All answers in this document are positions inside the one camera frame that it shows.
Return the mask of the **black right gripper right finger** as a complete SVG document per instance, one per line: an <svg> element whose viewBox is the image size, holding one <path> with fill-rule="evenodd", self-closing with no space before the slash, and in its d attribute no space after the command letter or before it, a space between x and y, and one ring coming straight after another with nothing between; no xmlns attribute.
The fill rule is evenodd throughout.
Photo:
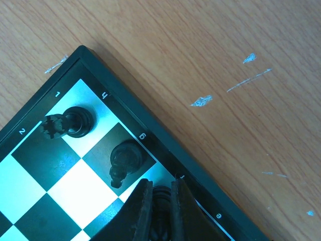
<svg viewBox="0 0 321 241"><path fill-rule="evenodd" d="M172 240L225 240L206 219L183 179L171 187Z"/></svg>

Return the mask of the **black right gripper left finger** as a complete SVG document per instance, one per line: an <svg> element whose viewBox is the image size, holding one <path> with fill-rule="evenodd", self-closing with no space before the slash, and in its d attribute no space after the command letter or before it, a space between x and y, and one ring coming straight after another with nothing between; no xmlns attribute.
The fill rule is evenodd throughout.
<svg viewBox="0 0 321 241"><path fill-rule="evenodd" d="M117 215L92 240L148 240L152 182L141 179Z"/></svg>

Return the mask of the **black bishop piece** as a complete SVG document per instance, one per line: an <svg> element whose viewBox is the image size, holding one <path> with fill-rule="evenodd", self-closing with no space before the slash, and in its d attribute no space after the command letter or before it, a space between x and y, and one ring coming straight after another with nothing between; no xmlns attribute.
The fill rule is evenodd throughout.
<svg viewBox="0 0 321 241"><path fill-rule="evenodd" d="M171 240L171 189L166 186L153 187L149 240Z"/></svg>

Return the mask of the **black knight piece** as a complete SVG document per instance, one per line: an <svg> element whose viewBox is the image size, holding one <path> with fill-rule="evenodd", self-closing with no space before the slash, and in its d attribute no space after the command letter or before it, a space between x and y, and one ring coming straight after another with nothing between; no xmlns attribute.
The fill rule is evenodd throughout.
<svg viewBox="0 0 321 241"><path fill-rule="evenodd" d="M117 145L110 154L111 187L120 188L127 175L137 172L146 159L145 150L136 141L126 140Z"/></svg>

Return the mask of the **black rook piece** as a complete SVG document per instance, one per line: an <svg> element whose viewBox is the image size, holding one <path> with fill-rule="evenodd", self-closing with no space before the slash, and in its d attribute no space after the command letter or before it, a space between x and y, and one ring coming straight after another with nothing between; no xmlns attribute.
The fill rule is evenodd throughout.
<svg viewBox="0 0 321 241"><path fill-rule="evenodd" d="M73 106L63 114L46 115L39 128L47 139L58 139L65 135L82 138L92 131L94 124L95 117L88 109Z"/></svg>

